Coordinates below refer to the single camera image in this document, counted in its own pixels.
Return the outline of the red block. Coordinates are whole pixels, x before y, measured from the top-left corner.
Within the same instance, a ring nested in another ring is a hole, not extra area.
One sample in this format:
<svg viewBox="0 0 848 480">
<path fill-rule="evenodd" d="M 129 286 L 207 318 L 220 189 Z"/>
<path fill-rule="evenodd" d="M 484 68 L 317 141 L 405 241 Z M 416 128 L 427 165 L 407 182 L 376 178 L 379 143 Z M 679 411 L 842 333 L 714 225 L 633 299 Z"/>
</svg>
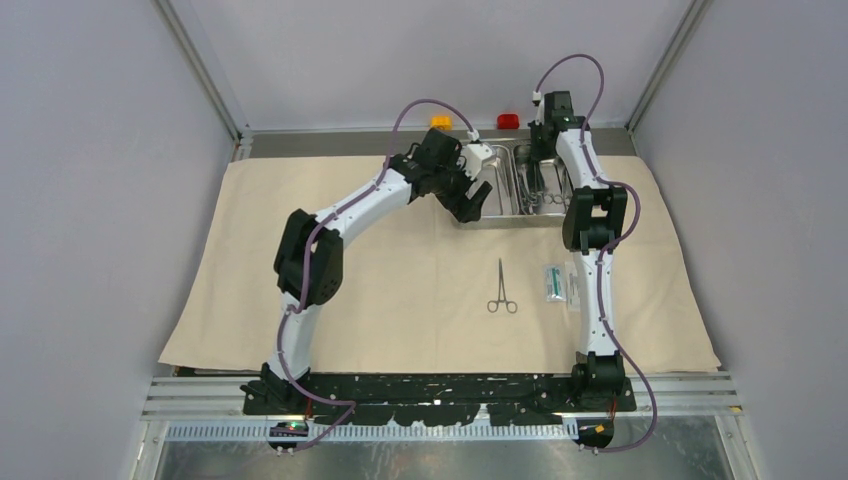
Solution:
<svg viewBox="0 0 848 480">
<path fill-rule="evenodd" d="M 520 125 L 520 117 L 515 113 L 502 113 L 496 118 L 496 128 L 498 130 L 517 130 L 520 128 Z"/>
</svg>

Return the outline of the steel scissors pile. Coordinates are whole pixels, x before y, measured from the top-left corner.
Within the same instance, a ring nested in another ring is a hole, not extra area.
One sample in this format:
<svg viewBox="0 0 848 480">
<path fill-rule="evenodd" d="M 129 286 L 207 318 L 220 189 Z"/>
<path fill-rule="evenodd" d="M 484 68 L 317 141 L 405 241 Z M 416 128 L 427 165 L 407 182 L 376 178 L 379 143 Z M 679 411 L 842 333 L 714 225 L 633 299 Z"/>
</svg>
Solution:
<svg viewBox="0 0 848 480">
<path fill-rule="evenodd" d="M 519 212 L 524 215 L 564 216 L 571 199 L 571 182 L 559 158 L 516 166 Z"/>
</svg>

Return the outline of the green white sterile packet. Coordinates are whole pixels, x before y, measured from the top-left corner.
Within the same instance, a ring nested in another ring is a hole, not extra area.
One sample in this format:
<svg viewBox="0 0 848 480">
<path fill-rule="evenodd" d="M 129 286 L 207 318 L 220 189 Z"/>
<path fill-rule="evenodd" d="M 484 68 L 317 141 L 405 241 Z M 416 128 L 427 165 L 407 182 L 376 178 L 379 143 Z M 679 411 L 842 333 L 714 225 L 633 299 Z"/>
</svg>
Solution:
<svg viewBox="0 0 848 480">
<path fill-rule="evenodd" d="M 564 273 L 561 265 L 549 264 L 543 269 L 545 283 L 545 300 L 547 302 L 566 302 L 568 300 Z"/>
</svg>

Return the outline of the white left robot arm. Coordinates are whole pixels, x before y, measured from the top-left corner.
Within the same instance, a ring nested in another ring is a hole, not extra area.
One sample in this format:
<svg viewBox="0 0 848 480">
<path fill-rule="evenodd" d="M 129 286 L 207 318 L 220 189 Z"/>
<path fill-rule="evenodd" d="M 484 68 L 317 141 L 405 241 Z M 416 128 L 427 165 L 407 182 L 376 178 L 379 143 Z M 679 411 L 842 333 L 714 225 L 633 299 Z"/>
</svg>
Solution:
<svg viewBox="0 0 848 480">
<path fill-rule="evenodd" d="M 477 132 L 462 144 L 432 128 L 407 152 L 388 156 L 372 179 L 343 200 L 316 213 L 298 209 L 289 215 L 273 262 L 282 300 L 280 323 L 259 379 L 242 388 L 245 414 L 293 414 L 306 399 L 353 409 L 353 402 L 320 397 L 300 381 L 311 370 L 322 307 L 342 285 L 346 248 L 382 218 L 427 195 L 458 222 L 478 221 L 492 186 L 476 180 L 494 155 Z"/>
</svg>

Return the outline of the steel hemostat clamp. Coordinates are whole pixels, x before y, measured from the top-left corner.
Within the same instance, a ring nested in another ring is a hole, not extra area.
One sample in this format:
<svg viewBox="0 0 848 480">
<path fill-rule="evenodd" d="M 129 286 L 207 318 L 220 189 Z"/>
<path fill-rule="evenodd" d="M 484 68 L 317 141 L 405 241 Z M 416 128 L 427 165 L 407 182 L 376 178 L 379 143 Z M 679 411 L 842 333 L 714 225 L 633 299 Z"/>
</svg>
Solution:
<svg viewBox="0 0 848 480">
<path fill-rule="evenodd" d="M 487 311 L 489 313 L 498 313 L 503 310 L 508 314 L 516 314 L 518 311 L 518 305 L 515 301 L 510 300 L 507 296 L 506 285 L 505 285 L 505 276 L 503 269 L 503 261 L 498 259 L 498 291 L 495 299 L 489 300 L 487 302 Z"/>
</svg>

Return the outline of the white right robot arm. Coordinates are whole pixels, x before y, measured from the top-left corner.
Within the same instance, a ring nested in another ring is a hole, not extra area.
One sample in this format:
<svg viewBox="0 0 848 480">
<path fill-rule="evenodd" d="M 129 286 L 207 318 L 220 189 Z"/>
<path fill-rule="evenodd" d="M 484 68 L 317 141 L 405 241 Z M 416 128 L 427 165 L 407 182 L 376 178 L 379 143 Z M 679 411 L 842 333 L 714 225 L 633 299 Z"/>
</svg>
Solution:
<svg viewBox="0 0 848 480">
<path fill-rule="evenodd" d="M 588 118 L 574 113 L 568 91 L 535 90 L 532 102 L 531 158 L 561 160 L 571 186 L 561 235 L 576 270 L 582 327 L 569 398 L 591 411 L 620 395 L 625 385 L 622 348 L 613 338 L 611 296 L 612 251 L 623 233 L 628 194 L 605 178 Z"/>
</svg>

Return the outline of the yellow block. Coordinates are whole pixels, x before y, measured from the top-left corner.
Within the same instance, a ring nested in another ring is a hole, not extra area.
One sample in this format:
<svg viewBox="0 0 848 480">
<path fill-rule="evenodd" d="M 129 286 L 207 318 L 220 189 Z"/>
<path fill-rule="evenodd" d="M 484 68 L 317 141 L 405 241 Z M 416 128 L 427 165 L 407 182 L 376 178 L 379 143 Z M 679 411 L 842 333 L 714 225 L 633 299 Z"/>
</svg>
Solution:
<svg viewBox="0 0 848 480">
<path fill-rule="evenodd" d="M 450 131 L 453 128 L 452 117 L 448 115 L 432 116 L 430 118 L 429 127 L 443 131 Z"/>
</svg>

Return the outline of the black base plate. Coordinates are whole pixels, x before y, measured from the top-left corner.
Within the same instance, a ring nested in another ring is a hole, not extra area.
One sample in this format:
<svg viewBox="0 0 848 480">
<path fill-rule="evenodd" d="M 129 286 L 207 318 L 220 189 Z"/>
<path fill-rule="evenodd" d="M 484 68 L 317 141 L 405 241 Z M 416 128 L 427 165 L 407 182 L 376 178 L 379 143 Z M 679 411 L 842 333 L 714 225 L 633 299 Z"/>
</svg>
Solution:
<svg viewBox="0 0 848 480">
<path fill-rule="evenodd" d="M 293 415 L 330 425 L 466 426 L 486 415 L 495 426 L 549 425 L 560 413 L 633 412 L 621 394 L 578 390 L 563 374 L 311 374 L 296 386 L 268 369 L 241 385 L 246 415 Z"/>
</svg>

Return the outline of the steel mesh instrument tray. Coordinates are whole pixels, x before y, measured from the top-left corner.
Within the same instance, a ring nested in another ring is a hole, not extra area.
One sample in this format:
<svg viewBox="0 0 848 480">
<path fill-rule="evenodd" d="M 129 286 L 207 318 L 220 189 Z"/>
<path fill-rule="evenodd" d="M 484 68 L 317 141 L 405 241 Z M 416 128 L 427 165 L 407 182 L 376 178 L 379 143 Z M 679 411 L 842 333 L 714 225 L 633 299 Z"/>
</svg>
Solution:
<svg viewBox="0 0 848 480">
<path fill-rule="evenodd" d="M 492 186 L 481 218 L 454 225 L 467 230 L 561 227 L 572 196 L 564 161 L 532 160 L 527 139 L 497 139 L 490 145 L 494 156 L 483 163 L 475 183 Z"/>
</svg>

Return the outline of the cream cloth wrap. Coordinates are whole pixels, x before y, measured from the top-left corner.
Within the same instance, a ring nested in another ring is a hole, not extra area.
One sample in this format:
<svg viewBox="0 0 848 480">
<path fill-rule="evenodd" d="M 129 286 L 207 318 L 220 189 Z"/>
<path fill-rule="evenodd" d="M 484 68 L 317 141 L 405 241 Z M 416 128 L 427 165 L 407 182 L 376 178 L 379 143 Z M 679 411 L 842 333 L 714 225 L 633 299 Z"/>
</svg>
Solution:
<svg viewBox="0 0 848 480">
<path fill-rule="evenodd" d="M 642 210 L 614 253 L 614 331 L 646 373 L 709 372 L 719 359 L 698 309 L 668 209 L 647 165 L 604 156 L 606 175 L 635 188 Z M 198 273 L 160 361 L 257 370 L 281 314 L 273 261 L 296 209 L 316 211 L 374 177 L 378 157 L 249 159 L 223 178 Z M 487 311 L 503 261 L 516 314 Z M 545 300 L 543 269 L 571 259 L 559 228 L 460 229 L 427 196 L 393 212 L 344 253 L 344 279 L 323 306 L 316 372 L 567 373 L 581 319 Z"/>
</svg>

